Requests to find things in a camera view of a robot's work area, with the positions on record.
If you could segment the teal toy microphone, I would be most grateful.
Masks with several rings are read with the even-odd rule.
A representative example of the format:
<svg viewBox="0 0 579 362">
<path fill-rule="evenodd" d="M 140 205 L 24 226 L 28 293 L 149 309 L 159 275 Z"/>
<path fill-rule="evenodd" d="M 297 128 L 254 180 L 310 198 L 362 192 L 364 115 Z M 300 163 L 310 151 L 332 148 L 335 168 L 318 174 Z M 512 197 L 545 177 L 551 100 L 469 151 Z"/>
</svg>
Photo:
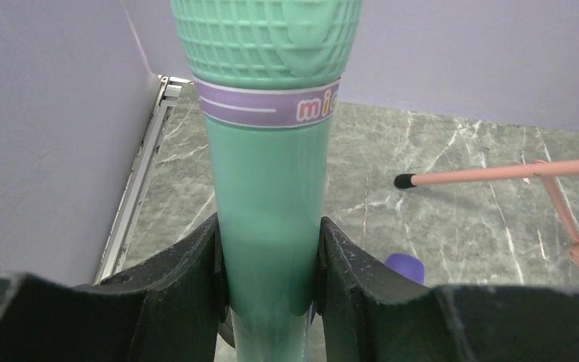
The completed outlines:
<svg viewBox="0 0 579 362">
<path fill-rule="evenodd" d="M 239 361 L 303 361 L 359 1 L 174 1 L 210 148 Z"/>
</svg>

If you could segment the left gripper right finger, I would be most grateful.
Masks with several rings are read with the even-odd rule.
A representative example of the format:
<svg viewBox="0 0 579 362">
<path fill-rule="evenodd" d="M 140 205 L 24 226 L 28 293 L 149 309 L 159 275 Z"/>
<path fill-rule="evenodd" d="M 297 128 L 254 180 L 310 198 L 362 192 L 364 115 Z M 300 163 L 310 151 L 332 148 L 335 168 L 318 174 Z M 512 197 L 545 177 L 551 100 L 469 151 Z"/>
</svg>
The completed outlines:
<svg viewBox="0 0 579 362">
<path fill-rule="evenodd" d="M 314 286 L 330 361 L 579 361 L 579 287 L 425 287 L 326 217 Z"/>
</svg>

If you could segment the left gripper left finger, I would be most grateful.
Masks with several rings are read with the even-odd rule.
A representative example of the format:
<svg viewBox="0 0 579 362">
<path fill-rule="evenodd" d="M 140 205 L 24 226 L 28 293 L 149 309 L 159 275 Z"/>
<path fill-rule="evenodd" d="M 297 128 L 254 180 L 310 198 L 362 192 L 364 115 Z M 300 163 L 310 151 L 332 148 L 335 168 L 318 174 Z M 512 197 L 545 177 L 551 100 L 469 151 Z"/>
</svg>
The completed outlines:
<svg viewBox="0 0 579 362">
<path fill-rule="evenodd" d="M 98 284 L 0 272 L 0 361 L 212 361 L 225 282 L 217 216 Z"/>
</svg>

